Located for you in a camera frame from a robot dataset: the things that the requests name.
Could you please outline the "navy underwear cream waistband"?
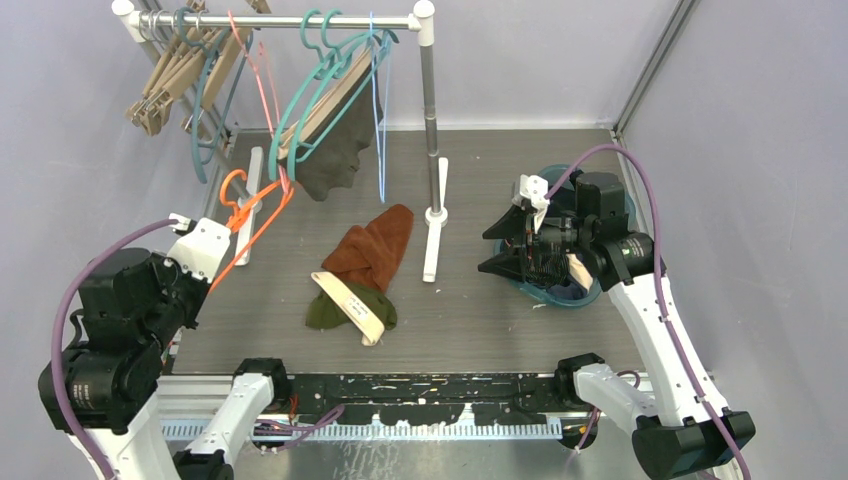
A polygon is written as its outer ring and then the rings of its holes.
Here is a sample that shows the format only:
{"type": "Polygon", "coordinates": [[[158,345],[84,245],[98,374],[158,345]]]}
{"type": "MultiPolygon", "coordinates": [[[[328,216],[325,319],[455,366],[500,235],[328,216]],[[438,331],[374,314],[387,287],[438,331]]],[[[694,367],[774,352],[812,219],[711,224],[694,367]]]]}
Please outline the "navy underwear cream waistband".
{"type": "Polygon", "coordinates": [[[574,253],[566,255],[566,279],[548,289],[555,298],[565,301],[584,300],[594,284],[594,278],[574,253]]]}

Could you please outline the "orange hanger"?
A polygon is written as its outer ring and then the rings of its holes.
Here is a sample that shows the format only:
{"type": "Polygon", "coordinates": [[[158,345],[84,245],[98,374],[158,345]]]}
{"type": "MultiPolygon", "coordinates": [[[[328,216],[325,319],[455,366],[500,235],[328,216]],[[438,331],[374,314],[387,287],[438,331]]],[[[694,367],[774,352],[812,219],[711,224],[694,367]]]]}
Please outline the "orange hanger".
{"type": "MultiPolygon", "coordinates": [[[[234,267],[238,265],[243,265],[247,262],[249,257],[249,251],[252,248],[253,244],[261,237],[265,230],[267,230],[267,228],[272,224],[276,217],[290,202],[295,192],[295,189],[292,186],[292,181],[289,179],[284,170],[280,170],[278,173],[280,174],[279,181],[273,182],[270,185],[266,186],[264,189],[259,191],[259,193],[257,193],[254,197],[243,203],[228,200],[227,188],[235,177],[246,179],[248,177],[247,173],[241,169],[237,169],[232,171],[224,178],[219,189],[219,201],[223,206],[230,206],[232,208],[232,213],[228,217],[228,220],[223,223],[223,225],[227,226],[231,230],[230,248],[221,262],[215,280],[211,285],[209,285],[209,293],[214,291],[219,286],[219,284],[226,278],[227,275],[229,275],[230,271],[234,267]],[[272,212],[266,222],[262,224],[262,226],[258,227],[257,230],[253,231],[251,227],[253,226],[255,214],[260,208],[260,203],[262,202],[264,197],[271,194],[277,189],[282,192],[282,197],[279,205],[277,206],[276,210],[272,212]]],[[[178,265],[175,262],[169,260],[168,258],[166,264],[176,266],[181,274],[189,274],[183,273],[178,267],[178,265]]],[[[170,341],[178,339],[179,332],[184,328],[186,327],[184,327],[183,324],[173,328],[172,331],[168,333],[166,338],[170,341]]]]}

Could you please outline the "olive green underwear cream waistband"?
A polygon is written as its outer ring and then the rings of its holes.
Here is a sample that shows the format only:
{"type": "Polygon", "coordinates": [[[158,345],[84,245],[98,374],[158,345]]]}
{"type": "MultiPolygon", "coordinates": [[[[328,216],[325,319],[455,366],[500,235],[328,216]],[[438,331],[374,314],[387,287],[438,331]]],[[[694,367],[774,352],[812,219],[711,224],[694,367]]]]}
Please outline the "olive green underwear cream waistband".
{"type": "Polygon", "coordinates": [[[350,323],[366,347],[377,345],[386,331],[396,328],[397,309],[381,291],[343,281],[326,271],[312,272],[310,277],[320,292],[308,306],[307,327],[330,330],[350,323]]]}

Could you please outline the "dark grey underwear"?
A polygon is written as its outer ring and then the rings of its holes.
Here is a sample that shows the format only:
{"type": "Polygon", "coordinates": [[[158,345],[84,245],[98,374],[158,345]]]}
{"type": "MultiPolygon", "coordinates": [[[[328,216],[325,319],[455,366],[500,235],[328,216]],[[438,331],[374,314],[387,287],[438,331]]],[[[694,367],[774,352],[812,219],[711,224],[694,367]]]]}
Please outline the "dark grey underwear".
{"type": "Polygon", "coordinates": [[[359,154],[375,140],[370,62],[370,52],[362,52],[309,111],[293,167],[288,154],[297,129],[285,132],[278,164],[316,202],[325,201],[332,189],[353,186],[359,154]]]}

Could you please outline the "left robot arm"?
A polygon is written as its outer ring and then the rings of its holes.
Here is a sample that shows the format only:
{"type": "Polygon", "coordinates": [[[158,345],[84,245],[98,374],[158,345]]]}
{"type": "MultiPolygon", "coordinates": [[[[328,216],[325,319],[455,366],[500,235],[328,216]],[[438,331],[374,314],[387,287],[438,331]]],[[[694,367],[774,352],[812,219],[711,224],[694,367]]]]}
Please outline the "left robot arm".
{"type": "Polygon", "coordinates": [[[259,415],[290,403],[292,386],[281,360],[245,359],[206,430],[170,453],[158,415],[162,355],[180,329],[197,327],[208,291],[207,281],[143,248],[91,261],[71,287],[82,306],[59,313],[74,328],[73,339],[60,349],[63,377],[55,381],[47,364],[38,391],[53,427],[73,440],[79,436],[64,412],[75,415],[109,465],[101,478],[231,479],[259,415]]]}

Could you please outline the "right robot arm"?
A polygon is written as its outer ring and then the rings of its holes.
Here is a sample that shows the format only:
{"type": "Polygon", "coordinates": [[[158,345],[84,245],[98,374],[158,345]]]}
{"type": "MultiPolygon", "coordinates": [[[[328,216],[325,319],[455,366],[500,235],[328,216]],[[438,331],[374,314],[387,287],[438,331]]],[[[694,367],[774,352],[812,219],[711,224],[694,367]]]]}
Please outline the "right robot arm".
{"type": "Polygon", "coordinates": [[[749,413],[729,407],[700,362],[656,242],[631,227],[628,203],[613,174],[574,171],[557,187],[522,175],[509,209],[484,233],[497,249],[478,269],[547,303],[576,304],[595,291],[609,295],[652,393],[586,353],[558,363],[554,397],[567,410],[606,414],[630,436],[648,477],[674,479],[735,461],[756,428],[749,413]]]}

